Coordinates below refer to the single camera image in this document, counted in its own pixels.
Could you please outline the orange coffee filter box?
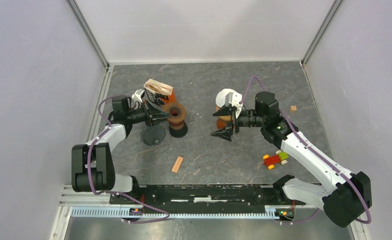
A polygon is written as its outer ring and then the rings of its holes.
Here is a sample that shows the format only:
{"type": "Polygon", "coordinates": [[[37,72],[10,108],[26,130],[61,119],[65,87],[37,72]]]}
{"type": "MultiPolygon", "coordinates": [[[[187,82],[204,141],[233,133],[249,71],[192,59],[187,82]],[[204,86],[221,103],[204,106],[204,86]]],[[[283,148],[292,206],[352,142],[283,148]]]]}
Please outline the orange coffee filter box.
{"type": "Polygon", "coordinates": [[[174,88],[168,84],[154,79],[148,79],[144,85],[148,101],[159,107],[164,107],[168,103],[176,102],[174,88]]]}

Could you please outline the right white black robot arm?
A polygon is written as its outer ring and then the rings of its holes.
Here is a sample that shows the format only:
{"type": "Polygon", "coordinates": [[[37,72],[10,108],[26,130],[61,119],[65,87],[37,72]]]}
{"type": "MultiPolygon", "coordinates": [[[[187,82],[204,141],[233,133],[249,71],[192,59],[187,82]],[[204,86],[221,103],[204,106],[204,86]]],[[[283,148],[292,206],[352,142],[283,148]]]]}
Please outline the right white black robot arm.
{"type": "Polygon", "coordinates": [[[356,221],[370,224],[372,189],[370,178],[362,171],[353,173],[336,163],[290,121],[279,107],[275,94],[261,91],[255,95],[255,108],[244,109],[243,95],[229,88],[216,98],[214,117],[230,117],[222,129],[211,136],[231,141],[240,128],[256,127],[265,140],[287,153],[307,169],[320,184],[307,183],[286,175],[274,183],[273,199],[279,204],[300,201],[324,211],[337,226],[345,228],[356,221]]]}

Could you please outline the amber glass carafe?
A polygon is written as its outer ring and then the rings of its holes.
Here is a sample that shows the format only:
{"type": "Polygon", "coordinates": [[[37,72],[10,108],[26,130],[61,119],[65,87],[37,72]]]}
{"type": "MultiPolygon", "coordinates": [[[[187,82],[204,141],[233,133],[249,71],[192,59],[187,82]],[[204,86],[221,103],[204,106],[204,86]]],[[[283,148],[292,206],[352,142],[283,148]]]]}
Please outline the amber glass carafe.
{"type": "Polygon", "coordinates": [[[229,122],[230,122],[230,120],[224,120],[222,118],[218,118],[216,120],[216,127],[217,127],[218,130],[220,130],[220,129],[226,127],[227,123],[229,123],[229,122]]]}

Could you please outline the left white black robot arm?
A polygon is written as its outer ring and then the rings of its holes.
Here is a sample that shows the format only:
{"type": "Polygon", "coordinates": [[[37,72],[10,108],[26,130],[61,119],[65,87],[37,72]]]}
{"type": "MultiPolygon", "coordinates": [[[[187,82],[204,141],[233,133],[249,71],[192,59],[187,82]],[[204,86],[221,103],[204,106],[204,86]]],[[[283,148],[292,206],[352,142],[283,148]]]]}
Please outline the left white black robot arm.
{"type": "Polygon", "coordinates": [[[131,107],[131,98],[125,95],[112,96],[109,100],[112,112],[108,116],[102,115],[107,121],[103,131],[87,143],[72,147],[71,186],[77,193],[122,193],[124,200],[135,204],[141,198],[141,190],[136,187],[133,176],[115,172],[112,151],[129,136],[133,125],[155,126],[171,115],[146,100],[137,108],[131,107]]]}

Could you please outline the dark red cup carafe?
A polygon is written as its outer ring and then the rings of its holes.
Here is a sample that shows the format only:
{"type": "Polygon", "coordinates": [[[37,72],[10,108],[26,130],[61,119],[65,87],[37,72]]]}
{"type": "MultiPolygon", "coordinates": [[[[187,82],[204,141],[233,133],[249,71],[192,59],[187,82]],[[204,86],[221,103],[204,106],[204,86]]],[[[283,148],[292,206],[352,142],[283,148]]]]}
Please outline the dark red cup carafe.
{"type": "Polygon", "coordinates": [[[185,121],[180,123],[170,123],[169,133],[174,138],[182,138],[188,133],[188,126],[185,121]]]}

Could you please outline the dark smoky glass dripper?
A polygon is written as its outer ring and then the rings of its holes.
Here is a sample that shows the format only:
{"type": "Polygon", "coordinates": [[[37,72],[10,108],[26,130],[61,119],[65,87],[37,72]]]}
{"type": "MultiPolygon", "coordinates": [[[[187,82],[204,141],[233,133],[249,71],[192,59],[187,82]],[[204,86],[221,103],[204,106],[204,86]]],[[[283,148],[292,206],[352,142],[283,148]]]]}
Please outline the dark smoky glass dripper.
{"type": "Polygon", "coordinates": [[[140,134],[141,141],[150,147],[161,144],[165,137],[166,130],[160,125],[147,126],[140,134]]]}

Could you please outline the white paper coffee filter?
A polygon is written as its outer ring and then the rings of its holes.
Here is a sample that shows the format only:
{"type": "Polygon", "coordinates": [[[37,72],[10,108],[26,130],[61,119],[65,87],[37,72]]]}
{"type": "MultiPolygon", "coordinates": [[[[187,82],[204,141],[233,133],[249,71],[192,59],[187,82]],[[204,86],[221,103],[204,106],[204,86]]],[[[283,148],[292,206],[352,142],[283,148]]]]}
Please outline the white paper coffee filter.
{"type": "Polygon", "coordinates": [[[215,104],[216,104],[217,107],[222,107],[225,104],[226,96],[229,93],[235,94],[236,91],[234,89],[231,89],[231,88],[224,88],[220,92],[218,92],[218,94],[216,95],[216,98],[215,98],[215,104]]]}

